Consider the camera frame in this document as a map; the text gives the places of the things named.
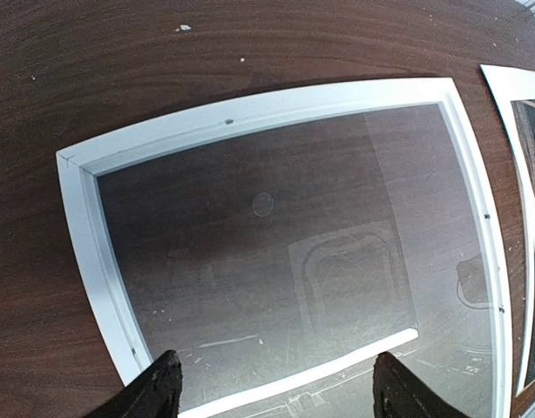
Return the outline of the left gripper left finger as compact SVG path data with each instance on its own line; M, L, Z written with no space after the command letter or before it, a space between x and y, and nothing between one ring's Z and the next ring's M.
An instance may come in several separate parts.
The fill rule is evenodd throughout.
M182 382L179 356L166 350L128 386L85 417L177 417Z

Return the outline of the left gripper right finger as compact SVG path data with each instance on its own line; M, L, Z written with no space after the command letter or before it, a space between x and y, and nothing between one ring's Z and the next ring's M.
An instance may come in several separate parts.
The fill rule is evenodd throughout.
M373 370L374 416L462 417L466 415L438 396L389 352L376 357Z

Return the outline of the clear acrylic sheet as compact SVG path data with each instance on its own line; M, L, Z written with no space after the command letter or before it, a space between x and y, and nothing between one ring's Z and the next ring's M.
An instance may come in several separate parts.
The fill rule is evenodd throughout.
M98 189L148 351L179 354L183 411L412 329L395 356L493 415L481 246L437 105L228 139Z

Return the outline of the white picture frame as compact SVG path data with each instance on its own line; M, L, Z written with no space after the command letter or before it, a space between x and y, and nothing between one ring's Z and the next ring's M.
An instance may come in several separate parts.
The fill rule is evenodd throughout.
M113 254L98 177L236 136L364 111L436 104L459 159L488 275L495 345L492 413L511 410L512 330L506 258L498 212L477 139L450 78L389 78L318 84L232 98L117 129L57 152L64 212L98 328L125 384L151 362Z

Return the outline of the white mat board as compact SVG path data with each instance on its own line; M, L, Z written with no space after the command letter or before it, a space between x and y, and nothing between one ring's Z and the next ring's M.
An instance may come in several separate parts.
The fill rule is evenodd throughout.
M535 71L483 64L481 70L509 139L523 209L526 298L516 393L535 381Z

